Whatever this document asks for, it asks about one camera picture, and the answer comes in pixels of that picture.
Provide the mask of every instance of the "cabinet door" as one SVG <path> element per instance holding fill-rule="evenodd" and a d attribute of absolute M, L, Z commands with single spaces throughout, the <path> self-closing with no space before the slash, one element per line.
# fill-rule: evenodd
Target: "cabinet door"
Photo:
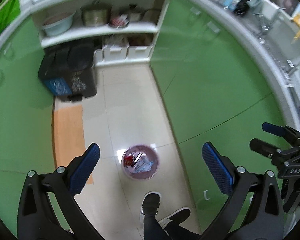
<path fill-rule="evenodd" d="M 165 94 L 182 66 L 183 63 L 177 60 L 151 61 L 151 69 L 155 76 L 161 96 Z"/>
<path fill-rule="evenodd" d="M 192 38 L 198 35 L 200 18 L 205 17 L 189 0 L 171 0 L 151 60 L 185 59 Z"/>
<path fill-rule="evenodd" d="M 0 170 L 51 172 L 53 96 L 37 77 L 44 52 L 31 18 L 17 32 L 26 35 L 16 34 L 8 43 L 23 46 L 36 37 L 39 49 L 19 50 L 11 59 L 0 53 Z"/>
<path fill-rule="evenodd" d="M 0 218 L 17 236 L 17 215 L 26 174 L 0 171 Z"/>
<path fill-rule="evenodd" d="M 199 35 L 192 57 L 183 62 L 164 94 L 178 143 L 222 124 L 271 93 L 247 52 L 222 26 L 218 28 L 219 33 L 207 28 Z"/>
<path fill-rule="evenodd" d="M 244 166 L 251 173 L 264 174 L 267 170 L 277 173 L 268 158 L 252 152 L 249 148 L 250 140 L 255 137 L 282 149 L 289 148 L 282 138 L 263 132 L 261 129 L 263 122 L 283 125 L 279 108 L 272 95 L 228 122 L 179 144 L 202 230 L 212 222 L 227 198 L 219 191 L 202 159 L 202 145 L 210 141 L 218 152 L 230 158 L 235 166 Z M 236 226 L 239 226 L 244 218 L 250 196 L 245 202 Z"/>

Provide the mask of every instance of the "blue label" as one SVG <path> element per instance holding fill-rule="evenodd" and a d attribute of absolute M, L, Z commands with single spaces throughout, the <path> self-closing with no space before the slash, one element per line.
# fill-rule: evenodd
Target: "blue label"
<path fill-rule="evenodd" d="M 72 92 L 63 78 L 45 80 L 44 83 L 55 96 L 67 96 Z"/>

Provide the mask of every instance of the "leg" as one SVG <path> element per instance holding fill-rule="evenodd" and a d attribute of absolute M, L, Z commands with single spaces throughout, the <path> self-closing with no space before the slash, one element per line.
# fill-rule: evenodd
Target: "leg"
<path fill-rule="evenodd" d="M 188 219 L 190 214 L 190 208 L 183 207 L 160 220 L 159 224 L 173 240 L 197 240 L 200 235 L 179 226 L 179 224 Z"/>
<path fill-rule="evenodd" d="M 144 220 L 143 236 L 145 240 L 171 240 L 171 237 L 162 229 L 155 216 L 146 215 Z"/>
<path fill-rule="evenodd" d="M 200 235 L 179 226 L 175 221 L 169 222 L 164 230 L 173 240 L 197 240 L 200 237 Z"/>
<path fill-rule="evenodd" d="M 152 191 L 143 198 L 140 222 L 144 225 L 143 235 L 145 240 L 171 240 L 155 219 L 159 206 L 160 193 Z"/>

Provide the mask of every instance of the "shoe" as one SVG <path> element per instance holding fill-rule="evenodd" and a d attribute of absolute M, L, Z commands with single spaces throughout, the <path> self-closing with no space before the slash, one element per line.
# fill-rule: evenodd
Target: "shoe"
<path fill-rule="evenodd" d="M 165 217 L 164 219 L 161 219 L 159 221 L 159 225 L 164 229 L 168 223 L 171 221 L 176 222 L 178 225 L 180 225 L 182 222 L 186 221 L 188 217 L 190 216 L 191 211 L 188 207 L 183 207 L 178 209 L 177 211 L 173 212 L 171 215 Z"/>
<path fill-rule="evenodd" d="M 160 200 L 161 194 L 159 192 L 150 191 L 144 196 L 140 211 L 140 222 L 142 224 L 146 215 L 157 215 L 158 208 L 160 206 Z"/>

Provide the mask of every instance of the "white floor tile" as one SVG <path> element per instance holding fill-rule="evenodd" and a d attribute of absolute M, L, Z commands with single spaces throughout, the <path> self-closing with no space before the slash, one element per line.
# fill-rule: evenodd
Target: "white floor tile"
<path fill-rule="evenodd" d="M 88 148 L 91 143 L 96 143 L 100 147 L 100 158 L 114 156 L 107 116 L 105 113 L 89 119 L 84 118 L 83 133 L 86 148 Z"/>
<path fill-rule="evenodd" d="M 139 231 L 139 233 L 141 235 L 142 240 L 144 240 L 144 237 L 143 237 L 143 228 L 138 228 L 138 231 Z"/>
<path fill-rule="evenodd" d="M 151 84 L 107 85 L 105 98 L 115 153 L 135 144 L 158 147 L 173 142 L 165 113 Z"/>
<path fill-rule="evenodd" d="M 106 112 L 103 75 L 102 72 L 98 75 L 97 94 L 91 98 L 85 98 L 82 101 L 83 119 L 98 117 Z"/>
<path fill-rule="evenodd" d="M 94 183 L 75 196 L 92 225 L 99 232 L 136 229 L 114 159 L 100 159 L 92 176 Z"/>
<path fill-rule="evenodd" d="M 100 233 L 105 240 L 142 240 L 138 229 Z"/>
<path fill-rule="evenodd" d="M 149 67 L 138 65 L 99 70 L 98 94 L 84 99 L 86 147 L 100 146 L 94 184 L 75 196 L 79 206 L 106 240 L 141 240 L 139 221 L 144 195 L 162 195 L 160 220 L 188 206 L 193 211 L 182 226 L 198 233 L 199 225 L 170 125 Z M 121 169 L 125 149 L 146 144 L 157 151 L 159 169 L 146 181 L 128 178 Z"/>
<path fill-rule="evenodd" d="M 148 64 L 133 66 L 118 66 L 103 70 L 104 84 L 113 85 L 120 83 L 151 82 Z"/>

